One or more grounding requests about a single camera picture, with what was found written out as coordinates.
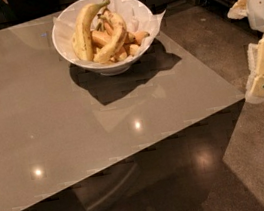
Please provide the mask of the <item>small orange banana right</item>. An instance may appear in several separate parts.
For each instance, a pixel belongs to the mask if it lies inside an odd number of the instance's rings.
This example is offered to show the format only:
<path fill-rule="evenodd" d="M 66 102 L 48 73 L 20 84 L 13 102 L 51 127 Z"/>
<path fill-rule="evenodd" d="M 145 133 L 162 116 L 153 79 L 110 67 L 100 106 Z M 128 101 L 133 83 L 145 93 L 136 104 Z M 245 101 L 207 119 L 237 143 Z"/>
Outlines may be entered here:
<path fill-rule="evenodd" d="M 137 32 L 128 32 L 126 39 L 125 39 L 125 44 L 137 44 L 141 45 L 142 41 L 144 38 L 149 37 L 149 33 L 146 31 L 137 31 Z"/>

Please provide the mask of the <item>small orange banana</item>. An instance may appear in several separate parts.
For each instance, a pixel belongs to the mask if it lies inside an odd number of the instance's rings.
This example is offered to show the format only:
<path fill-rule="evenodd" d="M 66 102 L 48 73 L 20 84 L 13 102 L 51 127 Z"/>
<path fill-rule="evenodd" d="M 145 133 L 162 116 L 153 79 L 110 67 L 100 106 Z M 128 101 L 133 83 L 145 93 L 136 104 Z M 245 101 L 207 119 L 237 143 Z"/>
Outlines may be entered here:
<path fill-rule="evenodd" d="M 137 32 L 128 32 L 126 39 L 125 39 L 125 44 L 137 44 L 141 45 L 142 41 L 144 38 L 149 37 L 149 33 L 146 31 L 137 31 Z"/>
<path fill-rule="evenodd" d="M 95 43 L 99 47 L 104 47 L 104 45 L 108 44 L 111 39 L 111 36 L 109 36 L 105 31 L 101 32 L 98 30 L 93 30 L 91 33 L 91 37 L 93 43 Z"/>

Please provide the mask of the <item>large yellow banana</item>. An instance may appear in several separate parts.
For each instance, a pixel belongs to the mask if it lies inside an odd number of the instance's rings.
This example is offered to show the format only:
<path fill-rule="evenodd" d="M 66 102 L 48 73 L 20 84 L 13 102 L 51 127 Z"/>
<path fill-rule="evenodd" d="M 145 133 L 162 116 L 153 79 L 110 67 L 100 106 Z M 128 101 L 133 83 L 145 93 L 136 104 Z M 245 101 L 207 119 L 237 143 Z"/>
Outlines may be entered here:
<path fill-rule="evenodd" d="M 73 34 L 73 50 L 80 60 L 91 61 L 94 58 L 91 37 L 91 23 L 98 12 L 110 3 L 103 0 L 100 3 L 88 3 L 79 11 L 76 18 L 75 30 Z"/>

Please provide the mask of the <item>curved yellow banana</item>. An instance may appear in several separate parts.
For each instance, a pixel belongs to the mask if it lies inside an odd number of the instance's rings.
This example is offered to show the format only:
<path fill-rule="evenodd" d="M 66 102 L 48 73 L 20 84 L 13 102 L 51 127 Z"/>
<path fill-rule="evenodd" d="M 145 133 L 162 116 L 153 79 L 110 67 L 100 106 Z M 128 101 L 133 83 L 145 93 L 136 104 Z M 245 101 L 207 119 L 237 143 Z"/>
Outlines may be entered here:
<path fill-rule="evenodd" d="M 121 50 L 127 36 L 126 22 L 120 14 L 110 12 L 108 9 L 101 14 L 102 19 L 108 21 L 108 24 L 112 27 L 113 33 L 108 44 L 104 47 L 100 47 L 98 52 L 94 55 L 94 61 L 97 63 L 105 63 L 109 61 L 112 56 L 115 56 L 118 51 Z"/>

